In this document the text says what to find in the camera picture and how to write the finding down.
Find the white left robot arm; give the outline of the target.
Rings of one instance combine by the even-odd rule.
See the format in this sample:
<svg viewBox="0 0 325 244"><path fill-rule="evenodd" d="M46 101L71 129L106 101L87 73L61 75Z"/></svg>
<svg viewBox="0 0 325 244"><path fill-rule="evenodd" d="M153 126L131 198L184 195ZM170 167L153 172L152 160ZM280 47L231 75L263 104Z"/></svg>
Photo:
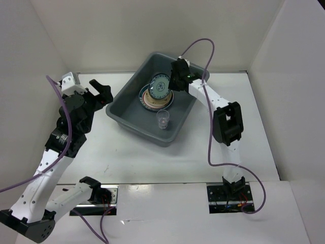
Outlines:
<svg viewBox="0 0 325 244"><path fill-rule="evenodd" d="M58 181L75 159L91 131L94 113L113 102L111 88L95 79L89 83L98 92L92 94L79 81L68 77L60 82L51 78L61 107L55 129L45 144L42 160L33 177L3 189L27 185L17 202L1 210L1 223L35 243L42 243L52 233L55 224L78 204L88 201L109 206L112 193L102 184L85 176L74 187L50 200Z"/></svg>

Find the blue floral green plate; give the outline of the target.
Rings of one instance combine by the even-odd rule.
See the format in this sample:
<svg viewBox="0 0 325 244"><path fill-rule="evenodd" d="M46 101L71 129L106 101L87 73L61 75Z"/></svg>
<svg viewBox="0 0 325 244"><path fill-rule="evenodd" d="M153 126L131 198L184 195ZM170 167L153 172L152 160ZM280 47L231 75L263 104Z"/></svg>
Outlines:
<svg viewBox="0 0 325 244"><path fill-rule="evenodd" d="M169 90L170 77L167 74L159 73L155 75L148 84L149 95L156 100L167 97Z"/></svg>

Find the cream plate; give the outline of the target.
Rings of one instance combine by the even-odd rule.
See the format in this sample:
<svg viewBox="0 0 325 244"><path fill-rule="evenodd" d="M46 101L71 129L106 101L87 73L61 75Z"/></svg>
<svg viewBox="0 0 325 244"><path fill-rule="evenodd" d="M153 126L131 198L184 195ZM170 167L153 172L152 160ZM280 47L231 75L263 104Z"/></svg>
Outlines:
<svg viewBox="0 0 325 244"><path fill-rule="evenodd" d="M170 102L171 98L172 98L172 94L169 94L167 97L161 100L153 99L148 94L145 94L143 96L144 103L151 108L162 108Z"/></svg>

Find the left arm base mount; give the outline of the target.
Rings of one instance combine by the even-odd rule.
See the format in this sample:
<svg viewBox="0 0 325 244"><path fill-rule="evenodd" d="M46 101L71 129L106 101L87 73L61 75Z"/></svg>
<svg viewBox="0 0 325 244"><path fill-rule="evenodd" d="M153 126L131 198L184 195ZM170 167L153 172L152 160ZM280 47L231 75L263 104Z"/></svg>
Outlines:
<svg viewBox="0 0 325 244"><path fill-rule="evenodd" d="M99 196L95 196L94 200L87 200L78 204L70 211L70 216L76 216L77 211L82 216L102 216L105 211L110 209L107 216L115 216L117 213L118 185L101 185Z"/></svg>

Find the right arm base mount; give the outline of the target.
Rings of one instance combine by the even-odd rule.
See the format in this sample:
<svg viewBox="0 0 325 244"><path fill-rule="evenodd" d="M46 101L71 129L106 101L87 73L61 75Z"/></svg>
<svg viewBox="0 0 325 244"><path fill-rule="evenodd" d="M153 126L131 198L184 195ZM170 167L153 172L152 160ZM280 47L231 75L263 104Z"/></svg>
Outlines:
<svg viewBox="0 0 325 244"><path fill-rule="evenodd" d="M207 184L206 189L210 214L237 213L242 208L246 212L255 211L249 183L232 196L226 193L222 183Z"/></svg>

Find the white plate green red rim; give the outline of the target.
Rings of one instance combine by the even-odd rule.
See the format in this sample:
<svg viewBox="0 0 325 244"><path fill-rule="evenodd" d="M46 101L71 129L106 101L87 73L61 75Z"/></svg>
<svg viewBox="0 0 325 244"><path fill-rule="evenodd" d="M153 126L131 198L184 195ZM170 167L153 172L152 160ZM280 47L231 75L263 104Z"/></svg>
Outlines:
<svg viewBox="0 0 325 244"><path fill-rule="evenodd" d="M148 111L152 111L152 112L156 112L156 111L159 111L159 110L164 110L164 109L167 109L169 108L172 103L173 103L173 100L174 100L174 93L173 91L170 92L169 96L166 98L166 102L165 104L162 104L161 106L154 106L154 105L150 105L149 104L149 101L147 99L147 97L149 96L149 93L148 93L148 84L145 85L144 87L141 88L141 90L139 91L139 94L138 94L138 99L140 101L140 104L145 108L147 109Z"/></svg>

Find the clear plastic cup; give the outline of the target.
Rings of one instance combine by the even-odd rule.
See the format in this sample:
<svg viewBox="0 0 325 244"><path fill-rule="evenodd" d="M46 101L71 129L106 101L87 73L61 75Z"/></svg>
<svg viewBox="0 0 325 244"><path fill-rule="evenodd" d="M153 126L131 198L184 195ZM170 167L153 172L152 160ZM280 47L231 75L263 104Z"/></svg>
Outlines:
<svg viewBox="0 0 325 244"><path fill-rule="evenodd" d="M166 129L170 120L170 114L166 110L159 110L156 114L158 127L160 129Z"/></svg>

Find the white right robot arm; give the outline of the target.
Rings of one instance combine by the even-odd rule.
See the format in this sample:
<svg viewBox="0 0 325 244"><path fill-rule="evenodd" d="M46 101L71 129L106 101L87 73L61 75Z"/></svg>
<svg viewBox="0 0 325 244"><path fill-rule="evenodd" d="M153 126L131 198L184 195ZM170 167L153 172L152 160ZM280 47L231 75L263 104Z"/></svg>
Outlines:
<svg viewBox="0 0 325 244"><path fill-rule="evenodd" d="M212 89L203 75L190 71L190 62L182 57L171 63L169 89L185 91L209 110L210 136L208 152L212 139L220 144L225 170L222 176L223 194L228 200L236 199L244 188L245 178L240 164L239 142L242 136L243 119L238 102L230 102Z"/></svg>

